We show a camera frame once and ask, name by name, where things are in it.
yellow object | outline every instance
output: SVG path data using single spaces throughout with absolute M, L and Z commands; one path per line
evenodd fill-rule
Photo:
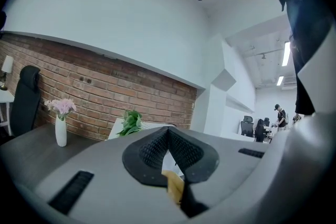
M 162 175 L 168 178 L 168 195 L 177 205 L 180 205 L 184 189 L 184 181 L 173 171 L 163 170 Z

light fixture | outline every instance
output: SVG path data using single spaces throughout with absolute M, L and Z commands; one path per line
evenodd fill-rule
M 277 83 L 277 86 L 280 86 L 282 84 L 282 80 L 283 80 L 283 76 L 280 76 L 279 80 L 278 80 L 278 83 Z
M 283 54 L 283 61 L 282 61 L 282 66 L 285 67 L 288 64 L 289 60 L 289 55 L 290 55 L 290 42 L 285 43 L 285 53 Z
M 5 85 L 6 75 L 7 73 L 12 73 L 13 62 L 14 62 L 13 57 L 7 55 L 1 69 L 4 72 L 4 75 L 2 77 L 4 80 L 4 84 L 0 87 L 0 90 L 7 91 L 7 87 Z

black mesh headrest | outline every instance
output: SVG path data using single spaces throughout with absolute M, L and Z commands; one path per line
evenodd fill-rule
M 23 83 L 25 86 L 30 88 L 32 91 L 37 89 L 38 83 L 38 73 L 40 69 L 33 66 L 25 66 L 20 72 L 19 83 Z
M 251 123 L 253 122 L 253 118 L 251 116 L 244 116 L 244 122 Z

white lamp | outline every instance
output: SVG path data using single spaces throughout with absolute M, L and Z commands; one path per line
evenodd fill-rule
M 5 73 L 3 75 L 4 84 L 0 87 L 0 90 L 7 91 L 7 87 L 5 85 L 6 75 L 7 73 L 12 73 L 13 62 L 14 62 L 13 57 L 7 55 L 1 69 Z

fluorescent light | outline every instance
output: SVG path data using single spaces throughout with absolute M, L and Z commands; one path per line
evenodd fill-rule
M 277 86 L 280 86 L 280 85 L 282 84 L 282 80 L 283 80 L 283 76 L 279 77 L 279 80 L 278 80 Z
M 282 66 L 285 67 L 288 64 L 289 60 L 289 54 L 290 54 L 290 42 L 285 43 L 285 53 L 283 54 L 283 61 L 282 61 Z

